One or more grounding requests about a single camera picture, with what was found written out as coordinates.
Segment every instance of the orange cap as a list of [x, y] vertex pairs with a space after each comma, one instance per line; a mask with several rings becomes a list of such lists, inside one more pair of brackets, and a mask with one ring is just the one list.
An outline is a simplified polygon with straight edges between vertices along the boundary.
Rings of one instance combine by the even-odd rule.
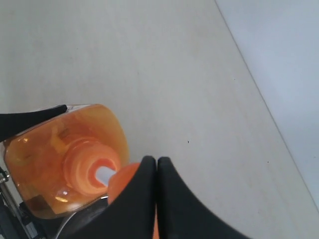
[[101, 166], [118, 171], [121, 163], [117, 152], [93, 137], [80, 138], [70, 144], [65, 154], [64, 178], [69, 186], [83, 195], [102, 195], [108, 186], [95, 177]]

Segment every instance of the transparent container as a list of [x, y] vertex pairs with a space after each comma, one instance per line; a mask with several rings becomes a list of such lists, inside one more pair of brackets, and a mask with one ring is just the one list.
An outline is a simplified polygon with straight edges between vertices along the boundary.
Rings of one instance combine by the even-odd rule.
[[117, 172], [129, 163], [120, 123], [102, 105], [72, 106], [3, 144], [22, 199], [43, 219], [65, 216], [107, 194], [97, 171]]

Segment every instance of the orange object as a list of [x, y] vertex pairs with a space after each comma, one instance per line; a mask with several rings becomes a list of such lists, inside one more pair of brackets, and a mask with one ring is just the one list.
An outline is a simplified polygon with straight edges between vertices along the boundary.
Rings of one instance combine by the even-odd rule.
[[4, 160], [31, 212], [50, 219], [81, 209], [106, 194], [99, 167], [129, 162], [124, 132], [102, 105], [73, 106], [4, 142]]
[[[113, 175], [109, 181], [108, 202], [111, 204], [125, 189], [128, 183], [131, 181], [140, 164], [133, 163], [126, 167], [123, 167], [119, 172]], [[155, 214], [154, 234], [153, 239], [159, 239], [159, 228], [157, 221], [157, 214]]]

